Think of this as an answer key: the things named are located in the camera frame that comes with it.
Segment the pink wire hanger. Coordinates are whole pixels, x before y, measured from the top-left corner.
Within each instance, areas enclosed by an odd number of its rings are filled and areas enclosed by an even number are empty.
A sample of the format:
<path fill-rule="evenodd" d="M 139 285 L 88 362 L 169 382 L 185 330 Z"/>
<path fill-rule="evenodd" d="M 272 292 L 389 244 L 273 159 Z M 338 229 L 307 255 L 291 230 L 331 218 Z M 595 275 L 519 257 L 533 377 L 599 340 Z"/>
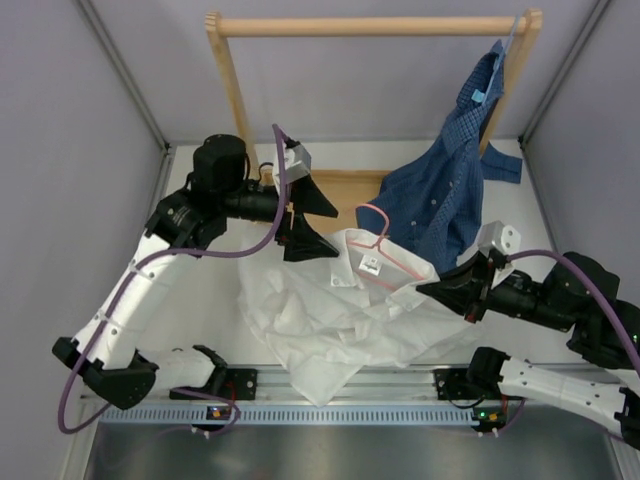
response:
<path fill-rule="evenodd" d="M 389 219 L 388 215 L 381 208 L 379 208 L 379 207 L 377 207 L 375 205 L 372 205 L 370 203 L 357 204 L 354 207 L 354 210 L 357 211 L 359 208 L 366 208 L 366 209 L 375 211 L 384 220 L 384 226 L 383 226 L 380 234 L 378 235 L 376 241 L 371 245 L 355 242 L 353 240 L 347 240 L 346 243 L 348 245 L 352 245 L 352 246 L 356 246 L 356 247 L 360 247 L 360 248 L 364 248 L 364 249 L 368 249 L 368 250 L 375 250 L 381 256 L 383 256 L 388 261 L 390 261 L 392 264 L 394 264 L 397 268 L 399 268 L 400 270 L 404 271 L 406 274 L 408 274 L 411 277 L 413 277 L 416 281 L 423 280 L 423 277 L 420 276 L 416 271 L 414 271 L 413 269 L 403 265 L 402 263 L 400 263 L 399 261 L 397 261 L 396 259 L 394 259 L 392 256 L 390 256 L 389 254 L 387 254 L 385 251 L 383 251 L 381 249 L 381 243 L 382 243 L 382 241 L 384 239 L 387 238 L 387 231 L 388 231 L 388 229 L 390 227 L 390 219 Z"/>

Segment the white shirt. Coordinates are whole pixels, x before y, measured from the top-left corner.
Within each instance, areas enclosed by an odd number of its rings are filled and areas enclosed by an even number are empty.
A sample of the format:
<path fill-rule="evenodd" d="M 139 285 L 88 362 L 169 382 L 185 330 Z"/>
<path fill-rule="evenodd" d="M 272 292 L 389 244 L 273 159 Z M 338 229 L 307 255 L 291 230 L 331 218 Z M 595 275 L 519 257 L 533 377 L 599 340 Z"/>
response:
<path fill-rule="evenodd" d="M 439 277 L 434 266 L 384 239 L 381 249 L 423 280 L 397 268 L 371 245 L 377 235 L 346 229 L 327 237 L 340 255 L 285 262 L 271 244 L 240 259 L 241 314 L 299 389 L 318 375 L 345 382 L 364 367 L 404 368 L 464 349 L 483 334 L 439 302 L 418 293 Z"/>

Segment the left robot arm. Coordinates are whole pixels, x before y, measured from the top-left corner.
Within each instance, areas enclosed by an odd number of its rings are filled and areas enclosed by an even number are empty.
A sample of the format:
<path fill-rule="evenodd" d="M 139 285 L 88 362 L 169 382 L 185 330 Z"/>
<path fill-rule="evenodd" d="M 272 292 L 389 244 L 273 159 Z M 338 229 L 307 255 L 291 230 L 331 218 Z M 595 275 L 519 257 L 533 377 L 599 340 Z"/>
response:
<path fill-rule="evenodd" d="M 163 198 L 148 220 L 134 257 L 93 319 L 52 352 L 109 405 L 130 409 L 151 392 L 187 388 L 213 399 L 226 386 L 226 364 L 211 349 L 143 353 L 139 340 L 179 278 L 195 265 L 231 219 L 271 224 L 267 238 L 286 262 L 336 258 L 338 250 L 307 223 L 307 214 L 335 218 L 337 209 L 311 177 L 305 147 L 278 132 L 273 184 L 250 178 L 246 143 L 208 137 L 193 154 L 185 184 Z"/>

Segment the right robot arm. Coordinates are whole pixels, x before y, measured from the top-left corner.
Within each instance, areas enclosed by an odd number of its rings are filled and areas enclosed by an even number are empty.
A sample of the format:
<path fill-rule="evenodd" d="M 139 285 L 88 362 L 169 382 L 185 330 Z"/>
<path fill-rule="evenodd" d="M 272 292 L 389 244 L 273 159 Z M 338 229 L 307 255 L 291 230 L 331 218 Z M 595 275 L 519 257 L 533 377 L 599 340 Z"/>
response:
<path fill-rule="evenodd" d="M 567 348 L 617 378 L 579 380 L 479 347 L 465 372 L 478 397 L 531 399 L 586 418 L 639 446 L 639 309 L 617 297 L 620 279 L 595 260 L 568 252 L 478 252 L 417 292 L 469 323 L 497 312 L 569 334 Z"/>

